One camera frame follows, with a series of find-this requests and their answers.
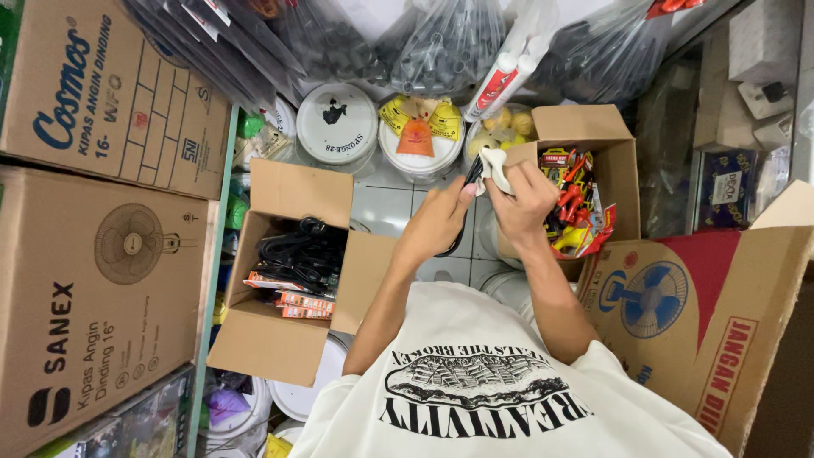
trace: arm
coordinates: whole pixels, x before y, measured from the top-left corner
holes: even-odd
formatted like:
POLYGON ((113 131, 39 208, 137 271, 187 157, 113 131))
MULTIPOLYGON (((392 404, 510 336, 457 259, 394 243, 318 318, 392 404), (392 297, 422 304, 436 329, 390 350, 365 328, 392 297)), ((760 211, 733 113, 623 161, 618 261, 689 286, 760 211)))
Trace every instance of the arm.
POLYGON ((571 364, 599 340, 571 286, 551 253, 543 223, 559 199, 559 190, 531 162, 507 167, 515 196, 488 179, 486 187, 503 233, 526 268, 537 327, 557 360, 571 364))
POLYGON ((353 339, 342 375, 364 374, 398 335, 415 272, 427 259, 446 250, 463 227, 466 209, 477 188, 474 184, 464 187, 463 183, 461 176, 444 191, 429 191, 407 223, 379 291, 353 339))

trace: white tile floor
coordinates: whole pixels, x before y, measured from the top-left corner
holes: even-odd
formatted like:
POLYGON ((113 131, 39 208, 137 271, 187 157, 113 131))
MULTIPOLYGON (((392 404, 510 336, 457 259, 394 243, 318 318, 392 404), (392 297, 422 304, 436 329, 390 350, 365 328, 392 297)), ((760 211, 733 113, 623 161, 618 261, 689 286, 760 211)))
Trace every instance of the white tile floor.
MULTIPOLYGON (((443 189, 449 180, 462 174, 448 175, 426 186, 414 186, 383 157, 374 158, 378 167, 370 176, 358 179, 353 190, 351 218, 362 222, 374 234, 398 237, 410 217, 433 188, 443 189)), ((472 201, 466 214, 466 229, 461 245, 447 258, 432 258, 418 269, 421 281, 446 280, 480 288, 490 276, 511 271, 504 262, 486 253, 479 241, 478 221, 492 209, 487 196, 472 201)))

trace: hand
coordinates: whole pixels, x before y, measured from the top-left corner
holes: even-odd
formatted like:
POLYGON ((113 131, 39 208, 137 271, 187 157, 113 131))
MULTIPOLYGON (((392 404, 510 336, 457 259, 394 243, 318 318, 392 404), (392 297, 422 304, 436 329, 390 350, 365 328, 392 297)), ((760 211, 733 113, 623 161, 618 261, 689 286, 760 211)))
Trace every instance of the hand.
POLYGON ((505 168, 514 196, 504 194, 491 178, 485 180, 497 221, 518 253, 548 244, 543 224, 559 200, 559 189, 530 161, 505 168))
POLYGON ((447 189, 433 189, 427 193, 396 245, 394 262, 418 269, 424 261, 453 244, 463 227, 466 209, 477 191, 477 185, 464 187, 464 181, 466 179, 459 176, 447 189))

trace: black cable bundle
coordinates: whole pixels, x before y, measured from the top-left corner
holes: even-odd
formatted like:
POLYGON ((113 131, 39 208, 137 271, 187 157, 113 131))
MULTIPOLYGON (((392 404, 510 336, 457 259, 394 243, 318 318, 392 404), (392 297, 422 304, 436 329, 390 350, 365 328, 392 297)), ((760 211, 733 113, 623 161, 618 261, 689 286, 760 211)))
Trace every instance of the black cable bundle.
POLYGON ((270 279, 323 294, 335 288, 347 242, 347 231, 309 216, 300 221, 297 231, 260 241, 257 270, 270 279))
MULTIPOLYGON (((480 155, 475 156, 475 160, 472 161, 472 166, 469 168, 469 173, 466 174, 466 181, 463 183, 464 186, 467 184, 472 184, 475 180, 478 179, 480 174, 484 172, 484 163, 480 160, 480 155)), ((455 238, 452 246, 447 248, 446 251, 443 253, 436 254, 436 258, 446 258, 450 254, 454 253, 457 247, 461 246, 461 240, 463 239, 463 230, 466 228, 466 214, 463 214, 463 226, 461 227, 461 231, 458 232, 458 237, 455 238)))

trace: orange packet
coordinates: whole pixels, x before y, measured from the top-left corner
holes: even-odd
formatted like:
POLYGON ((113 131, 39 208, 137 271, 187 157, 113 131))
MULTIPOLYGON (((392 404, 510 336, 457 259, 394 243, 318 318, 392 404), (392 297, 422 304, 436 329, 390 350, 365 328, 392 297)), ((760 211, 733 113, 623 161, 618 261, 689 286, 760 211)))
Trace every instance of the orange packet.
POLYGON ((423 119, 411 119, 401 131, 399 146, 396 154, 418 154, 419 156, 435 157, 432 150, 432 130, 430 124, 423 119))

